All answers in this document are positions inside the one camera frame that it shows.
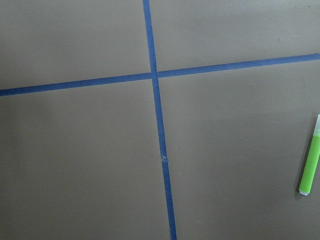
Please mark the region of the green highlighter pen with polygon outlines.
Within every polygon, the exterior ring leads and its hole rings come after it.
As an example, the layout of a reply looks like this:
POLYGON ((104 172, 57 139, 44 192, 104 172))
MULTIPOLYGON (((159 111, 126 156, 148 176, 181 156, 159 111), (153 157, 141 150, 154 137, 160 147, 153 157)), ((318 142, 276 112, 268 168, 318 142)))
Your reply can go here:
POLYGON ((308 196, 312 189, 318 161, 320 157, 320 115, 317 115, 311 143, 306 158, 298 191, 303 196, 308 196))

